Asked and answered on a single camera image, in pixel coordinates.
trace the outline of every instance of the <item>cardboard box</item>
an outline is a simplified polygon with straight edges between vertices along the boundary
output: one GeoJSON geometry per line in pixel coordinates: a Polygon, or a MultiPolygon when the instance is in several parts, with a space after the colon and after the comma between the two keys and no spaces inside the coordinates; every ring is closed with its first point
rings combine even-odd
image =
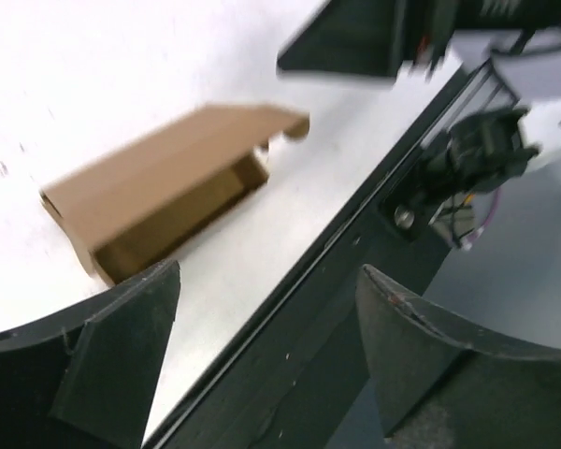
{"type": "Polygon", "coordinates": [[[109,285],[170,255],[268,179],[254,150],[304,138],[307,114],[207,105],[45,188],[44,207],[109,285]]]}

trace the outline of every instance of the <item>cardboard box lid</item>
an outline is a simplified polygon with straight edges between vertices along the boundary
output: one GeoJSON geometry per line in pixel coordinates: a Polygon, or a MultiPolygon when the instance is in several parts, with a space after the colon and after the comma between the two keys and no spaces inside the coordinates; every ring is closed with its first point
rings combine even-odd
{"type": "Polygon", "coordinates": [[[91,252],[278,133],[302,138],[308,131],[301,112],[205,105],[54,183],[42,197],[69,237],[91,252]]]}

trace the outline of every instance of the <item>wire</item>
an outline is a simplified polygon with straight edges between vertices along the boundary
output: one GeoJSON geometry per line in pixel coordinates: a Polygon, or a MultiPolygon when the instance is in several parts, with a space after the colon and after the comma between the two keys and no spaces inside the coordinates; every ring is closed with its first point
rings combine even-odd
{"type": "Polygon", "coordinates": [[[490,209],[488,210],[488,213],[486,214],[486,217],[482,221],[482,224],[476,227],[476,229],[473,229],[471,232],[467,232],[463,236],[458,236],[461,247],[464,250],[469,250],[472,247],[472,245],[476,242],[476,240],[486,230],[486,227],[488,227],[488,225],[493,221],[496,215],[496,210],[498,209],[500,198],[501,198],[501,188],[498,187],[493,193],[493,201],[490,205],[490,209]]]}
{"type": "Polygon", "coordinates": [[[451,197],[451,224],[450,224],[450,231],[451,231],[451,239],[453,239],[453,243],[457,248],[461,248],[461,240],[457,236],[457,231],[455,230],[455,225],[457,224],[456,215],[459,211],[459,208],[455,207],[455,195],[451,197]]]}
{"type": "Polygon", "coordinates": [[[474,194],[469,194],[468,196],[466,196],[466,199],[464,199],[464,206],[467,206],[469,203],[471,203],[471,200],[474,199],[474,194]]]}
{"type": "Polygon", "coordinates": [[[518,39],[513,43],[513,45],[506,50],[502,50],[499,47],[492,46],[490,51],[490,57],[499,56],[501,58],[536,58],[540,56],[546,56],[549,54],[559,53],[561,51],[561,43],[556,45],[544,46],[532,50],[525,50],[525,46],[529,43],[531,38],[534,36],[534,31],[524,31],[520,34],[518,39]]]}

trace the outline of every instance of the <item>bolt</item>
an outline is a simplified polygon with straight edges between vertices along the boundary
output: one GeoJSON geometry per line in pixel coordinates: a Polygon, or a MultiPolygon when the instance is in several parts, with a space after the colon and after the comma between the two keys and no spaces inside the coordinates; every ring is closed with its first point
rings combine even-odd
{"type": "Polygon", "coordinates": [[[415,215],[411,210],[405,209],[403,206],[398,206],[395,209],[395,224],[401,229],[410,229],[413,226],[415,215]]]}

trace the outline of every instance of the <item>white surface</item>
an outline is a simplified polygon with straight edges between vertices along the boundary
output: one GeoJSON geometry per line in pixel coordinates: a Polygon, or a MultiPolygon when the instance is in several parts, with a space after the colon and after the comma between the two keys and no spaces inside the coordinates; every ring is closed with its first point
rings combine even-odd
{"type": "Polygon", "coordinates": [[[534,103],[521,128],[526,144],[540,149],[528,163],[526,173],[561,161],[561,100],[534,103]]]}
{"type": "Polygon", "coordinates": [[[80,267],[38,189],[205,100],[312,114],[274,142],[265,188],[180,251],[182,293],[148,434],[458,67],[394,87],[278,80],[280,46],[317,0],[0,2],[0,330],[105,287],[80,267]]]}

